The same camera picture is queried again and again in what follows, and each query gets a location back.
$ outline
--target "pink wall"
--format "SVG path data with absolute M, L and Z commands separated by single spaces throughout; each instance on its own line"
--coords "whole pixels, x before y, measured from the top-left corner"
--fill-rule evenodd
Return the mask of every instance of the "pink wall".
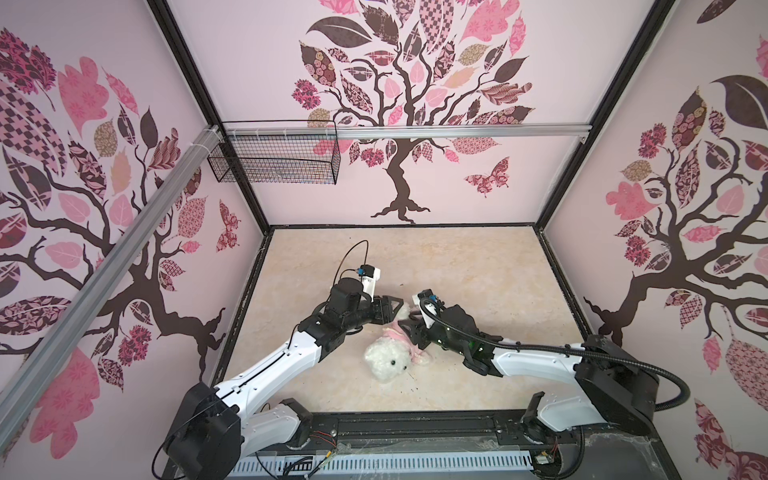
M 236 1 L 226 8 L 171 3 L 225 120 L 328 116 L 339 123 L 349 117 L 350 125 L 384 126 L 420 124 L 422 107 L 424 124 L 444 124 L 453 116 L 475 123 L 484 113 L 509 108 L 517 110 L 506 117 L 525 123 L 586 123 L 652 2 L 290 0 Z M 435 21 L 440 28 L 432 28 Z M 350 30 L 334 29 L 334 22 L 359 33 L 340 34 Z M 408 38 L 414 32 L 425 46 L 424 62 L 417 55 L 382 59 L 396 55 L 397 44 L 413 46 Z M 501 56 L 482 75 L 486 56 L 496 48 Z M 317 55 L 323 60 L 315 66 Z M 441 78 L 429 76 L 436 65 Z M 519 67 L 517 73 L 504 75 L 512 65 Z M 329 67 L 333 70 L 324 73 Z M 400 108 L 402 116 L 396 113 Z M 493 120 L 484 117 L 480 123 L 485 122 Z M 434 139 L 431 160 L 415 162 L 412 152 L 423 142 L 401 142 L 398 154 L 388 158 L 383 139 L 360 145 L 361 151 L 382 152 L 382 161 L 368 167 L 350 164 L 349 152 L 356 147 L 346 142 L 337 185 L 254 188 L 269 221 L 277 224 L 534 221 L 573 138 L 495 140 L 498 144 L 471 149 Z M 507 170 L 492 177 L 505 158 Z M 486 197 L 467 179 L 493 191 Z M 385 214 L 372 218 L 379 212 Z
M 691 387 L 654 421 L 681 476 L 765 478 L 768 4 L 709 4 L 681 3 L 547 235 L 594 329 Z
M 3 14 L 5 385 L 205 123 L 143 2 Z M 210 378 L 259 242 L 237 187 L 203 164 L 3 452 L 3 478 L 148 477 L 182 395 Z

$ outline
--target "black corner post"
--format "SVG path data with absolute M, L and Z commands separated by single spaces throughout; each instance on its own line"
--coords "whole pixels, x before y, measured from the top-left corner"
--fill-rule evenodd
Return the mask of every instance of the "black corner post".
M 607 123 L 608 118 L 611 116 L 616 104 L 619 102 L 621 95 L 627 88 L 632 75 L 637 70 L 643 57 L 654 43 L 657 34 L 661 30 L 664 21 L 667 19 L 667 15 L 672 10 L 677 0 L 656 0 L 651 6 L 648 15 L 645 17 L 640 30 L 637 32 L 637 36 L 634 38 L 629 51 L 624 56 L 624 60 L 621 62 L 614 79 L 611 81 L 611 85 L 605 92 L 602 101 L 598 105 L 598 109 L 595 111 L 590 124 L 592 129 L 589 132 L 589 136 L 586 141 L 579 144 L 576 147 L 571 159 L 568 161 L 568 165 L 563 170 L 560 179 L 552 190 L 552 194 L 547 199 L 547 203 L 544 205 L 544 209 L 541 211 L 541 216 L 536 222 L 536 230 L 544 230 L 557 210 L 563 196 L 568 187 L 571 186 L 571 182 L 576 177 L 581 164 L 587 158 L 589 151 L 594 146 L 594 142 L 597 140 L 600 132 Z
M 176 23 L 176 19 L 170 10 L 168 2 L 166 0 L 147 0 L 147 4 L 157 20 L 157 25 L 163 32 L 163 36 L 165 36 L 165 40 L 168 43 L 170 50 L 174 53 L 176 62 L 181 69 L 181 73 L 183 73 L 184 78 L 187 79 L 190 90 L 192 90 L 192 95 L 194 95 L 197 105 L 203 112 L 205 121 L 208 122 L 208 124 L 219 127 L 224 139 L 220 146 L 221 150 L 227 158 L 227 163 L 232 169 L 237 184 L 240 186 L 240 191 L 243 192 L 243 196 L 245 197 L 246 203 L 248 203 L 253 218 L 256 219 L 256 223 L 259 225 L 261 233 L 266 236 L 270 232 L 270 223 L 266 220 L 263 210 L 261 210 L 261 205 L 259 205 L 256 194 L 253 192 L 253 187 L 248 181 L 243 165 L 240 163 L 240 159 L 237 156 L 237 152 L 235 151 L 231 140 L 227 136 L 227 131 L 224 129 L 219 112 L 216 110 L 213 99 L 210 97 L 208 89 L 203 82 L 203 78 L 200 76 L 200 71 L 197 70 L 194 59 L 192 59 L 192 54 L 187 47 L 187 43 L 184 41 L 184 37 L 181 35 L 181 30 L 179 30 L 179 25 Z

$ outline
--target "black mesh basket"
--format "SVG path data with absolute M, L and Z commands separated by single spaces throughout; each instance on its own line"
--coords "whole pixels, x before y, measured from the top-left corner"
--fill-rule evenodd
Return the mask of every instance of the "black mesh basket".
M 258 126 L 263 122 L 269 124 Z M 219 182 L 236 181 L 230 162 L 239 161 L 251 182 L 336 184 L 341 164 L 336 122 L 224 123 L 248 125 L 242 129 L 227 126 L 226 135 L 234 147 L 234 155 L 224 153 L 228 150 L 226 144 L 219 144 L 209 155 L 208 163 Z

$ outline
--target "white plush toy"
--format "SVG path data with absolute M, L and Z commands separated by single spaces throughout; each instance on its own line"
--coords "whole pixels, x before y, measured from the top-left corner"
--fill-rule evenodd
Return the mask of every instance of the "white plush toy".
M 407 319 L 409 311 L 410 306 L 404 303 L 392 323 L 384 329 L 382 337 L 366 349 L 366 363 L 380 382 L 388 382 L 406 372 L 411 365 L 422 365 L 430 360 L 427 352 L 411 344 L 397 323 Z

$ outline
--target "butterfly decal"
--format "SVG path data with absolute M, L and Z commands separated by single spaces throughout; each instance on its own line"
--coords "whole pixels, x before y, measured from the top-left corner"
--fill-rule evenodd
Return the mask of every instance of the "butterfly decal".
M 234 248 L 237 245 L 237 230 L 240 225 L 240 220 L 237 219 L 237 215 L 231 214 L 229 207 L 224 205 L 224 202 L 219 200 L 219 211 L 221 212 L 221 220 L 224 221 L 226 230 L 219 236 L 219 240 L 216 242 L 216 251 L 220 252 L 225 248 Z
M 509 185 L 507 185 L 509 175 L 504 173 L 508 168 L 509 157 L 506 157 L 504 160 L 498 162 L 495 167 L 493 167 L 493 171 L 490 175 L 470 175 L 464 180 L 468 181 L 470 185 L 475 185 L 478 188 L 478 192 L 488 198 L 487 193 L 493 190 L 494 185 L 496 187 L 504 185 L 505 187 L 509 188 Z

